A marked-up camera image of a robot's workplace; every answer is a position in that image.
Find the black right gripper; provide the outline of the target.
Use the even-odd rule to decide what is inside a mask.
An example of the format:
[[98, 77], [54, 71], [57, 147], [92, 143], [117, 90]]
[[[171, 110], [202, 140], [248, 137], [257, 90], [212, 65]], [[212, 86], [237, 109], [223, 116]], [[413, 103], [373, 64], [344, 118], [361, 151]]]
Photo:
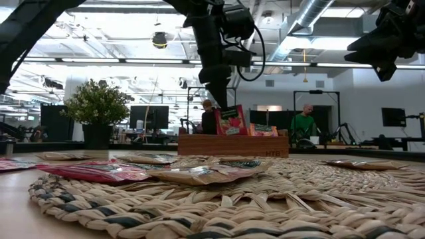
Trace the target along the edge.
[[344, 56], [349, 62], [371, 65], [381, 82], [389, 81], [397, 56], [425, 54], [425, 0], [390, 0], [381, 8], [378, 27], [352, 42]]

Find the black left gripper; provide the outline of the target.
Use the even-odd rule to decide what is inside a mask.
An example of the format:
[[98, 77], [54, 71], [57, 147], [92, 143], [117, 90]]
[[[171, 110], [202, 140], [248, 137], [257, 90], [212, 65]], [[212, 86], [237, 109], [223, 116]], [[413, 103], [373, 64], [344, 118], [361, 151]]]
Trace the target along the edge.
[[206, 89], [218, 106], [227, 108], [226, 87], [230, 81], [231, 69], [223, 60], [221, 38], [198, 38], [196, 42], [202, 65], [202, 69], [199, 72], [200, 83], [208, 83]]

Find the orange peach tea packet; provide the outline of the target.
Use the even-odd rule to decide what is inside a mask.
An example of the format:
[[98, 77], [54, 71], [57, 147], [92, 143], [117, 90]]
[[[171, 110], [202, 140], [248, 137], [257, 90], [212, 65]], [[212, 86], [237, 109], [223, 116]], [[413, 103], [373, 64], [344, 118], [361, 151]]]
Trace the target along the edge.
[[250, 135], [251, 136], [266, 136], [266, 137], [277, 137], [278, 130], [276, 126], [260, 125], [251, 123], [250, 124]]

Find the beige vanilla apple tea packet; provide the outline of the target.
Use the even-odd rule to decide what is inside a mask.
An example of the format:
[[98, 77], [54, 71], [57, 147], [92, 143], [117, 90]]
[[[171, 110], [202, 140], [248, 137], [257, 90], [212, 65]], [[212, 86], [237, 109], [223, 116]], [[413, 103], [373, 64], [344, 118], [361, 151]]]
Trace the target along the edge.
[[93, 157], [88, 155], [58, 152], [43, 152], [36, 154], [36, 156], [45, 161], [72, 161], [93, 159]]
[[170, 164], [176, 162], [177, 158], [169, 154], [136, 153], [134, 155], [115, 155], [116, 159], [143, 164]]
[[149, 176], [174, 183], [202, 186], [213, 183], [229, 183], [240, 178], [266, 171], [272, 162], [269, 161], [220, 161], [196, 167], [178, 167], [162, 170], [148, 170]]
[[350, 161], [350, 160], [332, 160], [325, 162], [328, 165], [336, 167], [344, 167], [349, 169], [358, 169], [358, 170], [376, 170], [376, 171], [385, 171], [385, 170], [397, 170], [405, 168], [408, 165], [404, 163], [397, 163], [395, 161]]

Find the person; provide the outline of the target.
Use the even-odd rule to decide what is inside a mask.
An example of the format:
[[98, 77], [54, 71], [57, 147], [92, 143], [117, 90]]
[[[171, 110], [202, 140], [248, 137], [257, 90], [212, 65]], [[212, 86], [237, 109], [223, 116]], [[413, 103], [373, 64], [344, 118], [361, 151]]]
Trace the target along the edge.
[[305, 104], [300, 114], [296, 114], [291, 122], [291, 143], [298, 148], [315, 148], [315, 143], [310, 137], [317, 135], [317, 126], [314, 118], [311, 116], [313, 106]]
[[213, 107], [212, 102], [210, 100], [204, 100], [202, 102], [202, 106], [204, 109], [201, 120], [203, 134], [216, 135], [216, 118], [214, 112], [216, 108]]

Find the wooden three-compartment tray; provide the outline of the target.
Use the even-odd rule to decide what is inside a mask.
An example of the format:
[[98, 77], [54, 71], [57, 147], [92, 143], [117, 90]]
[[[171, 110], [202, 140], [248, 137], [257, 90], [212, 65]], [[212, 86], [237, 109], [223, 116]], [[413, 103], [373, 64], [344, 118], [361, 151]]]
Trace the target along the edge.
[[178, 137], [177, 153], [287, 158], [289, 139], [286, 136], [182, 134]]

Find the black computer monitor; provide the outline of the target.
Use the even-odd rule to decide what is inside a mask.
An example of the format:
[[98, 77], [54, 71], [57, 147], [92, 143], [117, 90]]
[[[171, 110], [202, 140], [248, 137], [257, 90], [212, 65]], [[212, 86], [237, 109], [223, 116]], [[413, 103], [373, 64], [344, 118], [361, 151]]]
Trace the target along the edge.
[[129, 127], [137, 128], [137, 121], [146, 123], [147, 129], [167, 129], [169, 126], [168, 106], [131, 106]]

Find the round woven placemat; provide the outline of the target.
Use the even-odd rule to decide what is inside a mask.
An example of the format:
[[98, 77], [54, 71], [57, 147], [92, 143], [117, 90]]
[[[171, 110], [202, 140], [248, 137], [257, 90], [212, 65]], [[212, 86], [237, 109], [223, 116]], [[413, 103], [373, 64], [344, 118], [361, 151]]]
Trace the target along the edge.
[[425, 171], [366, 171], [305, 159], [180, 157], [178, 165], [269, 163], [229, 183], [117, 187], [47, 174], [41, 212], [113, 239], [425, 239]]

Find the potted green plant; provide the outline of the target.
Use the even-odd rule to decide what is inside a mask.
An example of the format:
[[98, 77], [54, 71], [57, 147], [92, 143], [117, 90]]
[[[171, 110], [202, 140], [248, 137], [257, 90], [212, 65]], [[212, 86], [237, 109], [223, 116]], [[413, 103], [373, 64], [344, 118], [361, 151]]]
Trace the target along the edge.
[[129, 116], [128, 103], [119, 86], [91, 79], [76, 87], [61, 114], [82, 125], [86, 149], [108, 149], [113, 127]]

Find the black upright panel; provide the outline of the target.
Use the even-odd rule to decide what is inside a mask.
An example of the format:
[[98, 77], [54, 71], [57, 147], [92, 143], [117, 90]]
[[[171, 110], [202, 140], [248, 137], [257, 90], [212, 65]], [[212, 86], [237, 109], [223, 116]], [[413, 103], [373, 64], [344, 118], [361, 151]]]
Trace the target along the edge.
[[62, 142], [71, 141], [74, 130], [74, 120], [63, 112], [67, 112], [66, 106], [42, 105], [41, 126], [47, 134], [47, 141]]

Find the black wall-mounted screen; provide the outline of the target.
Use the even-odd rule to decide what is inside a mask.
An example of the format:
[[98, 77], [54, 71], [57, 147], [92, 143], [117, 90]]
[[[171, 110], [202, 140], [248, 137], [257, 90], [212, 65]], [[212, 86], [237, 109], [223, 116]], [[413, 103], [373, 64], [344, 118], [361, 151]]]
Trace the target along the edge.
[[403, 108], [381, 108], [384, 127], [406, 127], [406, 113]]

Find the silver ventilation duct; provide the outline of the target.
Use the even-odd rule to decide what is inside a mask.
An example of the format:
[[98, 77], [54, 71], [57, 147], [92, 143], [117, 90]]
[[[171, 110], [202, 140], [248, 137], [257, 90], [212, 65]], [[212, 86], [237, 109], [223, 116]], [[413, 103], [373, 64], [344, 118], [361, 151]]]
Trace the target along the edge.
[[280, 43], [267, 61], [284, 61], [289, 53], [300, 48], [300, 43], [294, 35], [312, 35], [313, 26], [335, 0], [303, 0], [299, 10], [284, 18], [280, 30]]

